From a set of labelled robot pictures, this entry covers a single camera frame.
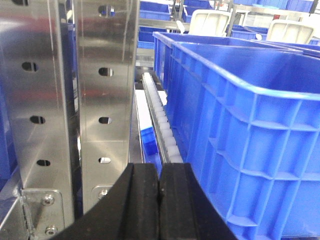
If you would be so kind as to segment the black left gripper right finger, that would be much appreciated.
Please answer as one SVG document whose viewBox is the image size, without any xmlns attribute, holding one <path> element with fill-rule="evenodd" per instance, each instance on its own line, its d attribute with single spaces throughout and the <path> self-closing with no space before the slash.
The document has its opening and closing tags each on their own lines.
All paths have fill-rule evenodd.
<svg viewBox="0 0 320 240">
<path fill-rule="evenodd" d="M 161 240 L 235 240 L 189 163 L 166 163 L 159 180 Z"/>
</svg>

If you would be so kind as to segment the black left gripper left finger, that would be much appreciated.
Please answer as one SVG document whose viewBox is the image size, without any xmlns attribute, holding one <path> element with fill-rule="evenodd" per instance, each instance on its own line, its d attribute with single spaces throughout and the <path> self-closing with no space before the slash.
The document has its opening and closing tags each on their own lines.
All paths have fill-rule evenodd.
<svg viewBox="0 0 320 240">
<path fill-rule="evenodd" d="M 158 175 L 152 163 L 130 163 L 114 186 L 55 240 L 157 240 Z"/>
</svg>

